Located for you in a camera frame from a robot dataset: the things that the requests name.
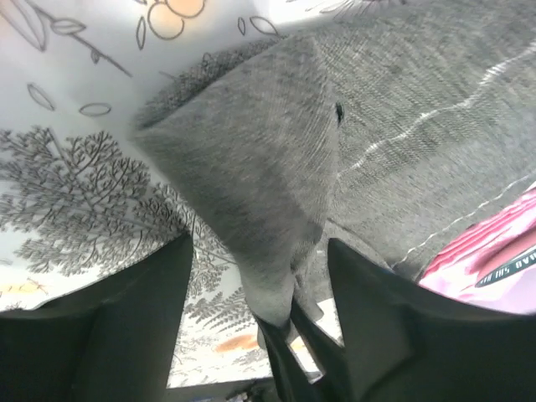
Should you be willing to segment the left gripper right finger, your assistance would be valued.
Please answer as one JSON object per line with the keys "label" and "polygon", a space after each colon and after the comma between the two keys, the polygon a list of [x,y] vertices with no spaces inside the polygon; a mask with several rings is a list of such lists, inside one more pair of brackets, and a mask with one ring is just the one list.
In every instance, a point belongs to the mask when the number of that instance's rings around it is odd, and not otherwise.
{"label": "left gripper right finger", "polygon": [[440,296],[338,239],[327,257],[355,400],[534,400],[534,316]]}

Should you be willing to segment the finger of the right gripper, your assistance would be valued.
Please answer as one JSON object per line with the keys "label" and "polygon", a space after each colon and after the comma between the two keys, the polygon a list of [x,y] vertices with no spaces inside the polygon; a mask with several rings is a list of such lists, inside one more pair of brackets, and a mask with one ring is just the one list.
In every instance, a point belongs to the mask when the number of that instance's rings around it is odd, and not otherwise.
{"label": "finger of the right gripper", "polygon": [[316,385],[313,385],[302,366],[296,360],[295,354],[286,344],[280,328],[257,318],[265,347],[269,356],[272,376],[276,391],[285,402],[322,402],[324,395]]}
{"label": "finger of the right gripper", "polygon": [[312,322],[295,300],[292,301],[291,320],[322,373],[312,383],[321,401],[349,401],[350,383],[344,348]]}

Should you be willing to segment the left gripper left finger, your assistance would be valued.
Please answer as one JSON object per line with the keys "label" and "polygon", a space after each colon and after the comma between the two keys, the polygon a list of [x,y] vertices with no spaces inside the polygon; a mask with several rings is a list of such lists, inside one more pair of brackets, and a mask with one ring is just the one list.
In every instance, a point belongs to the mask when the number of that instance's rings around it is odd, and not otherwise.
{"label": "left gripper left finger", "polygon": [[1,314],[3,401],[160,401],[192,268],[182,235],[33,310]]}

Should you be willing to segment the grey cloth napkin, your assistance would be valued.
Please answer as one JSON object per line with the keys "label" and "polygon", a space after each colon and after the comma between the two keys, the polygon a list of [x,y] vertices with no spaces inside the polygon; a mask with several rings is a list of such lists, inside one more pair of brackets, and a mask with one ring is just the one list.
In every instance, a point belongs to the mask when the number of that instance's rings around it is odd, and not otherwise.
{"label": "grey cloth napkin", "polygon": [[217,55],[131,141],[278,327],[338,237],[417,277],[535,181],[535,4],[416,1]]}

